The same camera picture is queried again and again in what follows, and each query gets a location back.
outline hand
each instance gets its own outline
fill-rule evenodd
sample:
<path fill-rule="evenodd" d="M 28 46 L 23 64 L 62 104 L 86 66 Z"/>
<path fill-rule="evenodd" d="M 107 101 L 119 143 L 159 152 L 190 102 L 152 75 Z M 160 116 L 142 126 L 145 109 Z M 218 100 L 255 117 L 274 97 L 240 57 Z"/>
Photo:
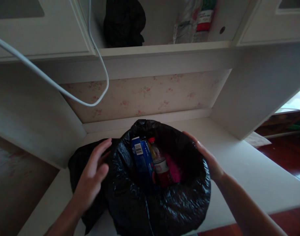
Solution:
<path fill-rule="evenodd" d="M 210 171 L 210 177 L 213 181 L 217 182 L 218 180 L 221 179 L 221 177 L 224 175 L 224 170 L 221 168 L 220 164 L 218 163 L 218 161 L 216 160 L 216 158 L 213 156 L 213 154 L 211 152 L 209 152 L 205 146 L 203 146 L 198 140 L 197 138 L 195 138 L 194 136 L 192 136 L 191 134 L 183 131 L 183 133 L 185 135 L 187 135 L 188 137 L 190 137 L 196 147 L 197 150 L 205 157 L 208 167 L 209 167 L 209 171 Z"/>
<path fill-rule="evenodd" d="M 108 165 L 103 164 L 109 152 L 101 157 L 107 148 L 111 146 L 111 138 L 101 142 L 94 148 L 87 165 L 85 166 L 74 195 L 70 201 L 78 214 L 89 209 L 101 189 L 101 182 L 108 173 Z"/>

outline finger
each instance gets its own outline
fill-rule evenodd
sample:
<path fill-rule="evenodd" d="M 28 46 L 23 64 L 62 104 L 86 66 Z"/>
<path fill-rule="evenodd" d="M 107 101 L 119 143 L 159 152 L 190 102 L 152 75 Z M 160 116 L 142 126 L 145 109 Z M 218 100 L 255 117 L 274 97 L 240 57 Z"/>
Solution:
<path fill-rule="evenodd" d="M 101 183 L 105 179 L 105 177 L 108 173 L 108 170 L 109 170 L 109 167 L 107 164 L 104 163 L 100 166 L 100 168 L 97 170 L 97 172 L 95 174 L 95 180 L 97 183 Z"/>
<path fill-rule="evenodd" d="M 110 146 L 111 139 L 107 139 L 94 148 L 86 166 L 86 171 L 89 176 L 95 175 L 99 158 Z"/>
<path fill-rule="evenodd" d="M 110 154 L 110 151 L 107 152 L 105 155 L 101 156 L 100 159 L 98 159 L 98 162 L 97 162 L 97 168 L 102 164 L 104 163 L 105 159 L 109 156 Z"/>

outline white cable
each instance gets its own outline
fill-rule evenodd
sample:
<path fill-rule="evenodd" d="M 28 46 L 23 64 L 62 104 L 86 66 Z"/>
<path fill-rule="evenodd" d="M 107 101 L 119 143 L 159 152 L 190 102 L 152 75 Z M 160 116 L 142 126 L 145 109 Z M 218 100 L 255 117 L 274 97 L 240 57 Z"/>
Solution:
<path fill-rule="evenodd" d="M 36 65 L 34 65 L 29 59 L 27 59 L 24 55 L 22 55 L 18 50 L 16 50 L 15 48 L 11 47 L 9 44 L 7 44 L 5 41 L 1 40 L 0 39 L 0 47 L 2 47 L 3 49 L 5 49 L 6 51 L 8 51 L 9 53 L 11 53 L 12 55 L 16 56 L 20 61 L 23 62 L 24 65 L 26 65 L 28 68 L 30 68 L 31 70 L 33 70 L 36 74 L 38 74 L 41 78 L 43 78 L 44 80 L 46 80 L 50 85 L 52 85 L 54 88 L 58 89 L 61 93 L 63 93 L 64 95 L 66 95 L 67 97 L 75 100 L 76 102 L 82 104 L 82 105 L 85 105 L 85 106 L 88 106 L 88 107 L 94 107 L 96 106 L 97 104 L 99 104 L 99 102 L 102 100 L 102 98 L 104 97 L 106 91 L 108 90 L 108 86 L 109 86 L 109 78 L 108 78 L 108 73 L 107 73 L 107 70 L 106 70 L 106 67 L 105 67 L 105 64 L 104 64 L 104 61 L 102 59 L 102 56 L 94 42 L 94 39 L 92 37 L 92 34 L 91 34 L 91 23 L 90 23 L 90 19 L 91 19 L 91 0 L 89 0 L 89 17 L 88 17 L 88 32 L 89 32 L 89 36 L 90 36 L 90 39 L 92 40 L 93 42 L 93 45 L 97 51 L 97 54 L 101 60 L 101 63 L 102 63 L 102 66 L 103 66 L 103 69 L 105 71 L 105 74 L 106 74 L 106 88 L 105 90 L 103 91 L 102 95 L 99 97 L 99 99 L 93 103 L 93 104 L 90 104 L 90 103 L 85 103 L 83 101 L 81 101 L 80 99 L 76 98 L 75 96 L 73 96 L 71 93 L 67 92 L 66 90 L 64 90 L 62 87 L 60 87 L 57 83 L 55 83 L 51 78 L 49 78 L 48 75 L 46 75 L 43 71 L 41 71 Z"/>

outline bottle cap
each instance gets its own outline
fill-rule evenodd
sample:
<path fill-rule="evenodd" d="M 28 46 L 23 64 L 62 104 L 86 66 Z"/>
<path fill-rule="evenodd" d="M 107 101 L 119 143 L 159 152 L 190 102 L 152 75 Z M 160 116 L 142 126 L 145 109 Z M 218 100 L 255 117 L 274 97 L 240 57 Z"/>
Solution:
<path fill-rule="evenodd" d="M 153 143 L 153 142 L 155 141 L 155 138 L 154 138 L 154 137 L 149 138 L 148 141 L 149 141 L 150 143 Z"/>

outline barcode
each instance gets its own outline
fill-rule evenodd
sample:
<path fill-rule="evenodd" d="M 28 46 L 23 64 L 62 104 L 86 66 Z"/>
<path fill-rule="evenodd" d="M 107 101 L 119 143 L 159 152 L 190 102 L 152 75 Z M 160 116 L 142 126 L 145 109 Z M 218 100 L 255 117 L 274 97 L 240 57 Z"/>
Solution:
<path fill-rule="evenodd" d="M 143 154 L 141 144 L 135 144 L 134 149 L 136 149 L 137 156 Z"/>

